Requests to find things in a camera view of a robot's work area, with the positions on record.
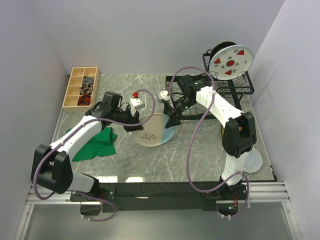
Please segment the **beige and blue plate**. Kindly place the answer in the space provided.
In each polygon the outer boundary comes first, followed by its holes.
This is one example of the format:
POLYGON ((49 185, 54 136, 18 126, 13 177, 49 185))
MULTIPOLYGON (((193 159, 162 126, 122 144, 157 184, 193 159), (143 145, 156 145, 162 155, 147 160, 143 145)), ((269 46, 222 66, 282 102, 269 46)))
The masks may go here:
POLYGON ((165 128, 169 116, 163 113, 154 113, 152 118, 142 125, 143 130, 131 133, 133 139, 143 147, 157 147, 168 142, 176 132, 176 126, 165 128))

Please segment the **watermelon pattern white plate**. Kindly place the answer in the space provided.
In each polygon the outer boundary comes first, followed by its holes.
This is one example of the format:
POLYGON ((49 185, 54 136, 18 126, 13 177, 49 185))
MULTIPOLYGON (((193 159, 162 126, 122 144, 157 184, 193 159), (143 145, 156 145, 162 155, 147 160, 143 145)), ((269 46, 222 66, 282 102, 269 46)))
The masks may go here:
POLYGON ((245 73, 254 60, 253 52, 243 45, 232 45, 219 50, 209 62, 209 73, 217 80, 232 80, 245 73))

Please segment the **black ceramic plate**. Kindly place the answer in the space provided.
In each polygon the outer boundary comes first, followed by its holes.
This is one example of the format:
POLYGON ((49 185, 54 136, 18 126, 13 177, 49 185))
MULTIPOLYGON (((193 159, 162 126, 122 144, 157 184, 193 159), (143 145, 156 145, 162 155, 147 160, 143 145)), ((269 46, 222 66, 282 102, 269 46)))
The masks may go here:
POLYGON ((230 46, 234 46, 236 45, 235 42, 232 41, 224 41, 221 42, 219 44, 217 44, 210 52, 211 55, 214 55, 215 53, 217 53, 219 50, 230 47, 230 46))

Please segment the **pale blue scalloped plate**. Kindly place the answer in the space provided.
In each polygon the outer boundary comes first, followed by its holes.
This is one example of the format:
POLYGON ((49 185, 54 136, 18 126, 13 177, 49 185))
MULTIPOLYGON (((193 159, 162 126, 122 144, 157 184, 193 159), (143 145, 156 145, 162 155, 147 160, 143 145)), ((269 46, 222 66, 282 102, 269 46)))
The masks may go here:
POLYGON ((252 150, 248 153, 247 158, 245 160, 243 171, 246 173, 255 173, 260 170, 263 165, 263 160, 260 152, 256 148, 252 148, 252 150))

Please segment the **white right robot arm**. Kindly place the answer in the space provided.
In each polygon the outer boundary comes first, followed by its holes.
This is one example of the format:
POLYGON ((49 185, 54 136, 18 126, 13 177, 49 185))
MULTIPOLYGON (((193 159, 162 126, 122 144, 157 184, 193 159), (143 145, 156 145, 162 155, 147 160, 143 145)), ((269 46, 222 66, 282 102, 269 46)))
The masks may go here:
POLYGON ((158 93, 158 99, 164 104, 163 112, 168 115, 165 128, 181 125, 182 113, 199 104, 205 107, 202 119, 211 113, 222 125, 222 147, 226 152, 226 161, 221 175, 222 184, 219 193, 230 200, 237 194, 235 185, 242 181, 245 160, 257 142, 255 117, 251 112, 243 112, 227 102, 208 78, 184 75, 179 76, 177 85, 181 97, 172 99, 169 90, 158 93))

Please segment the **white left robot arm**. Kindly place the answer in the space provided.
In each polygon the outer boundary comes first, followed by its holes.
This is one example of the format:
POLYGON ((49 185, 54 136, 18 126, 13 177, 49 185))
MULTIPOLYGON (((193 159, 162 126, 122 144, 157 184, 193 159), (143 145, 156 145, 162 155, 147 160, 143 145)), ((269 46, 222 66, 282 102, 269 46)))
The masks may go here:
POLYGON ((100 196, 99 180, 74 173, 71 161, 87 142, 110 124, 123 126, 127 132, 142 130, 139 110, 145 103, 139 98, 139 91, 133 93, 126 109, 121 108, 121 100, 120 94, 105 92, 103 99, 87 110, 69 132, 50 145, 41 144, 35 149, 30 180, 39 199, 45 199, 38 191, 39 186, 57 194, 81 192, 88 201, 100 196))

